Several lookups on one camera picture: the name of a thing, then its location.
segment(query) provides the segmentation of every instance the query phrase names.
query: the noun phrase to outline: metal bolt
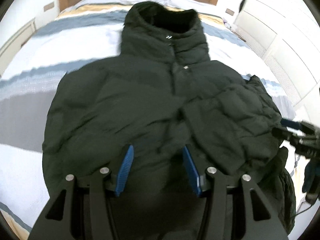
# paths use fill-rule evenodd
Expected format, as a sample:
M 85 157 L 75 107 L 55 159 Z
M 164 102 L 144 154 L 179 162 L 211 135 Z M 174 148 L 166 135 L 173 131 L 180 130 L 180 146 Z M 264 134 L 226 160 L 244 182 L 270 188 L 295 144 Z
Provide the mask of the metal bolt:
M 67 181 L 72 181 L 74 178 L 75 178 L 75 176 L 73 176 L 72 174 L 68 174 L 68 175 L 66 176 L 66 180 L 67 180 Z
M 110 170 L 107 167 L 103 167 L 100 169 L 101 174 L 107 174 Z
M 217 172 L 217 169 L 215 167 L 209 167 L 207 168 L 207 171 L 211 174 L 215 174 Z
M 245 181 L 250 181 L 251 177 L 248 174 L 244 174 L 244 175 L 242 175 L 242 179 L 245 180 Z

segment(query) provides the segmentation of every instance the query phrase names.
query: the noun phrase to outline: wall outlet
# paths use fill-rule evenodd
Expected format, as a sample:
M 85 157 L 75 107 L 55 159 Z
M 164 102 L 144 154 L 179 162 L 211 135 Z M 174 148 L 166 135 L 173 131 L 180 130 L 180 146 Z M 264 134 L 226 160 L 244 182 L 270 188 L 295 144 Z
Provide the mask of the wall outlet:
M 43 7 L 43 11 L 50 10 L 54 7 L 54 2 L 47 4 L 46 6 Z
M 235 12 L 234 12 L 234 11 L 231 11 L 230 9 L 227 9 L 227 10 L 226 10 L 226 13 L 227 13 L 227 14 L 230 14 L 231 16 L 233 16 L 233 15 L 235 14 Z

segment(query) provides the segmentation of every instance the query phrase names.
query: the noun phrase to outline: white bedsheet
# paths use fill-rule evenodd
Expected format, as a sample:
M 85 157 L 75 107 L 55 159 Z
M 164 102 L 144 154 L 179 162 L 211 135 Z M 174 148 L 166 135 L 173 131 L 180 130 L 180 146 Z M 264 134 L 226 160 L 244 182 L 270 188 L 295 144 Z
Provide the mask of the white bedsheet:
M 146 0 L 83 0 L 65 11 L 71 11 L 84 4 L 134 4 L 141 1 Z M 198 12 L 212 15 L 221 13 L 213 5 L 192 0 L 155 1 L 171 7 L 194 8 Z M 68 29 L 47 36 L 34 36 L 14 57 L 2 80 L 10 80 L 23 72 L 41 67 L 116 56 L 120 53 L 122 28 L 123 24 L 118 23 Z M 206 38 L 212 60 L 219 60 L 242 75 L 255 74 L 269 81 L 278 82 L 270 69 L 250 49 L 207 34 Z M 32 227 L 49 199 L 43 180 L 42 154 L 0 144 L 0 158 L 2 160 L 0 202 L 6 204 L 12 212 Z

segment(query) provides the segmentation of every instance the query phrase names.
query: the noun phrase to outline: bed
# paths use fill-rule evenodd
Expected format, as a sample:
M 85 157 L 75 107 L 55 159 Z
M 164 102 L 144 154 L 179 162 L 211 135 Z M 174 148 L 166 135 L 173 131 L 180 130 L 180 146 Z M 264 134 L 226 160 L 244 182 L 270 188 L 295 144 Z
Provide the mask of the bed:
M 248 45 L 228 30 L 216 6 L 194 0 L 81 0 L 39 29 L 14 57 L 0 80 L 0 209 L 30 231 L 49 199 L 42 172 L 46 115 L 57 85 L 68 72 L 117 56 L 124 18 L 135 3 L 155 1 L 169 10 L 195 9 L 212 60 L 257 75 L 285 118 L 296 113 L 277 78 Z M 288 158 L 299 187 L 304 168 Z M 303 194 L 297 194 L 297 202 Z

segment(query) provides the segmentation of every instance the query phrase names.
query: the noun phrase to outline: quilted down jacket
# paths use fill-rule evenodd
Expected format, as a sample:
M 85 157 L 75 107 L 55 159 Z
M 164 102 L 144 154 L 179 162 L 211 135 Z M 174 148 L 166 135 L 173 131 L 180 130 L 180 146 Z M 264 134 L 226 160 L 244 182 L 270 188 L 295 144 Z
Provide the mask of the quilted down jacket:
M 286 149 L 271 135 L 281 115 L 260 79 L 211 61 L 197 12 L 134 5 L 121 54 L 66 74 L 47 116 L 43 172 L 49 194 L 131 143 L 134 161 L 112 201 L 120 239 L 196 239 L 205 199 L 193 195 L 182 148 L 197 147 L 229 175 L 255 173 L 289 233 L 294 220 Z

